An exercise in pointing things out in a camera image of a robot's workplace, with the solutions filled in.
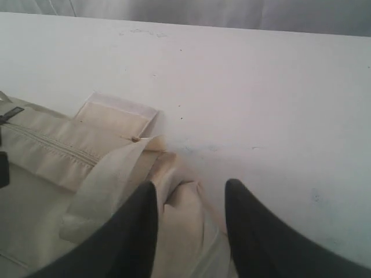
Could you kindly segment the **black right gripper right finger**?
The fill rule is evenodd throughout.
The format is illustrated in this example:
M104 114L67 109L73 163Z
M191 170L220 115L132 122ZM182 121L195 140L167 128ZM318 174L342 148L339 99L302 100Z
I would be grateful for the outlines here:
M225 218L239 277L370 277L370 269L306 238L238 179L225 184Z

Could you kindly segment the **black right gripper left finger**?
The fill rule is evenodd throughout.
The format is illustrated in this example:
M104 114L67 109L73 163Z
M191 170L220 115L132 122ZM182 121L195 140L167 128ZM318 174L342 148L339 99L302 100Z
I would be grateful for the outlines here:
M31 277L150 277L157 238L157 194L146 181L94 234Z

